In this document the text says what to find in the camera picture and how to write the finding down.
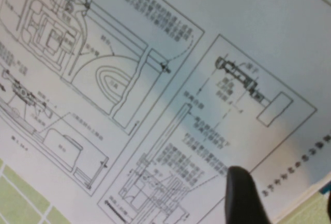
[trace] green tile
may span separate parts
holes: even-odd
[[[4,177],[0,178],[0,213],[10,224],[36,224],[41,220],[32,206]]]
[[[70,224],[70,222],[54,207],[48,214],[47,220],[51,224]]]
[[[0,224],[6,224],[5,221],[0,217]]]
[[[50,206],[47,201],[39,192],[31,187],[26,181],[21,179],[10,167],[6,166],[4,175],[16,185],[16,187],[34,204],[34,206],[41,212],[45,213]]]

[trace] black object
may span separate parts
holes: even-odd
[[[331,193],[329,195],[329,203],[327,204],[327,214],[329,215],[329,219],[331,221]]]
[[[227,224],[271,224],[252,176],[241,167],[228,170],[225,218]]]

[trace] rectangular border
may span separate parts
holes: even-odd
[[[201,64],[201,62],[204,60],[204,58],[206,57],[206,55],[209,53],[209,51],[211,50],[211,48],[215,45],[217,39],[221,37],[222,39],[224,39],[227,43],[229,43],[230,45],[232,45],[235,49],[237,49],[240,53],[242,53],[244,56],[246,56],[248,59],[250,59],[251,61],[253,61],[256,65],[258,65],[261,69],[265,70],[271,77],[273,77],[276,81],[278,81],[280,84],[282,84],[285,88],[287,88],[288,90],[292,91],[295,95],[297,95],[302,101],[304,101],[306,104],[308,104],[309,106],[312,107],[313,112],[306,118],[304,119],[304,121],[297,126],[291,133],[289,133],[289,135],[287,135],[285,137],[284,140],[282,140],[276,147],[274,147],[252,170],[250,170],[250,173],[252,173],[254,170],[256,170],[268,157],[270,157],[271,154],[273,154],[293,133],[295,133],[308,119],[310,119],[316,112],[317,112],[317,108],[312,105],[310,102],[308,102],[306,99],[304,99],[301,95],[299,95],[296,91],[294,91],[293,89],[291,89],[287,84],[285,84],[283,81],[281,81],[278,77],[276,77],[274,74],[272,74],[269,70],[265,69],[262,65],[260,65],[260,63],[256,62],[254,59],[252,59],[247,53],[245,53],[242,49],[240,49],[238,46],[236,46],[234,43],[232,43],[231,41],[229,41],[228,39],[225,38],[225,36],[223,36],[222,34],[217,35],[217,37],[215,38],[215,40],[213,41],[213,43],[209,46],[209,48],[207,49],[207,51],[204,53],[204,55],[202,56],[202,58],[199,60],[199,62],[196,64],[196,66],[193,68],[193,70],[191,71],[191,73],[189,74],[189,76],[186,78],[186,80],[184,81],[184,83],[181,85],[181,87],[178,89],[178,91],[176,92],[176,94],[174,95],[174,97],[170,100],[170,102],[168,103],[168,105],[166,106],[166,108],[162,111],[162,113],[159,115],[159,117],[155,120],[153,126],[149,129],[148,133],[145,135],[145,137],[142,139],[142,141],[139,143],[139,145],[137,146],[137,148],[134,150],[134,152],[131,154],[131,156],[127,159],[127,162],[122,166],[121,170],[119,171],[119,173],[117,174],[116,178],[112,181],[111,185],[107,188],[106,192],[102,195],[102,197],[100,198],[100,200],[98,201],[98,206],[99,208],[107,215],[109,216],[101,207],[100,207],[100,203],[102,201],[102,199],[105,197],[105,195],[108,193],[109,189],[112,187],[112,185],[114,184],[114,182],[118,179],[118,176],[123,172],[124,168],[126,167],[126,165],[129,163],[129,161],[131,160],[131,158],[134,156],[134,154],[136,153],[136,151],[140,148],[140,146],[144,143],[145,138],[148,136],[148,134],[155,128],[156,123],[159,122],[159,120],[161,119],[161,117],[163,116],[163,114],[165,113],[165,111],[168,109],[168,107],[170,106],[170,104],[173,102],[173,100],[176,98],[176,96],[179,94],[179,92],[184,88],[184,86],[186,85],[187,81],[190,79],[190,77],[192,76],[192,74],[195,72],[195,70],[199,67],[199,65]],[[225,199],[225,196],[215,204],[215,206],[213,208],[211,208],[196,224],[200,224],[223,200]]]

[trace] mechanical drawing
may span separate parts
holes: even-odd
[[[130,135],[203,31],[163,0],[132,0],[135,7],[122,12],[115,10],[123,4],[118,1],[107,11],[98,0],[3,0],[0,20],[26,50]],[[128,14],[145,29],[134,32],[119,21]],[[146,42],[151,28],[156,39]]]
[[[3,67],[0,117],[92,195],[109,158],[58,116]]]
[[[99,207],[114,222],[200,223],[223,200],[229,166],[253,172],[315,112],[219,35],[148,134],[137,140],[139,147]],[[255,146],[259,154],[247,154]]]

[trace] paper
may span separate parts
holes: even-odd
[[[224,223],[232,165],[273,219],[329,172],[328,0],[0,3],[2,168],[56,209],[32,223]]]

